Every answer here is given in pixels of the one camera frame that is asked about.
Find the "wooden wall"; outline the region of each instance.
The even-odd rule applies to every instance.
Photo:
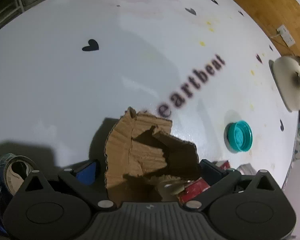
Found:
[[[268,37],[276,35],[276,29],[284,24],[296,42],[290,50],[295,55],[300,55],[300,5],[296,0],[234,1],[255,20]],[[292,54],[280,36],[273,40],[282,56]]]

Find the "teal bottle cap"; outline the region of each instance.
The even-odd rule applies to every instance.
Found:
[[[231,124],[228,130],[228,141],[236,152],[247,152],[252,146],[252,131],[243,120]]]

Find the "red wrapper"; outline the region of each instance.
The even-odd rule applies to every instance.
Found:
[[[230,162],[229,161],[220,161],[215,163],[216,166],[219,168],[223,169],[224,171],[230,167]]]
[[[210,188],[210,186],[203,178],[197,179],[195,182],[186,187],[184,191],[177,194],[179,203],[184,204],[188,202],[208,188]]]

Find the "round white table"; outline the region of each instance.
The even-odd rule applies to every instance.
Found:
[[[45,172],[102,155],[132,106],[172,119],[199,159],[251,163],[282,186],[298,113],[271,75],[279,56],[232,0],[46,0],[0,30],[0,155]],[[241,119],[253,144],[233,153],[225,127]]]

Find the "power socket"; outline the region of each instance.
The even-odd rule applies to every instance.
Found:
[[[283,38],[284,42],[287,44],[288,47],[291,47],[293,44],[296,42],[292,38],[291,34],[287,30],[287,28],[284,25],[281,25],[278,29],[277,32],[280,34],[280,36]]]

